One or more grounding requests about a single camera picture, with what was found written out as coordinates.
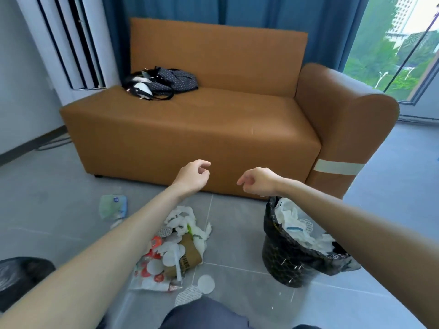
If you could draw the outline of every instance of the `blue curtain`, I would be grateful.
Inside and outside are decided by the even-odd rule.
[[[103,0],[121,78],[130,72],[129,18],[308,33],[303,62],[343,71],[368,0]]]

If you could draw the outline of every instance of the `green foliage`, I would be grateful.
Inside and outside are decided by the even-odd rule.
[[[377,88],[380,90],[386,88],[399,65],[418,41],[417,35],[422,34],[410,35],[399,51],[394,49],[394,43],[386,38],[386,34],[392,29],[397,1],[369,0],[344,70],[348,76],[372,87],[375,87],[381,74],[388,72],[379,82]],[[427,36],[428,39],[420,44],[406,64],[415,69],[410,74],[408,69],[403,69],[392,82],[387,94],[399,100],[408,98],[434,57],[434,49],[439,43],[439,32],[430,32]]]

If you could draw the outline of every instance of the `left arm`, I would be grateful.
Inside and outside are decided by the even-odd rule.
[[[4,329],[94,329],[171,210],[202,189],[209,162],[183,167],[173,184],[33,288],[2,318]]]

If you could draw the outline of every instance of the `brown leather sofa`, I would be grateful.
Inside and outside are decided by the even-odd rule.
[[[147,101],[113,87],[63,108],[85,171],[169,185],[187,162],[204,159],[212,163],[207,191],[249,196],[236,181],[261,166],[342,198],[399,106],[337,71],[302,68],[306,40],[303,32],[132,19],[132,71],[183,69],[199,89]]]

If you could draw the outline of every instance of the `white tape strip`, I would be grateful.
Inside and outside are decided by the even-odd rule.
[[[343,175],[357,175],[365,164],[357,163],[343,163],[341,161],[329,161],[319,159],[314,166],[317,172],[343,174]]]

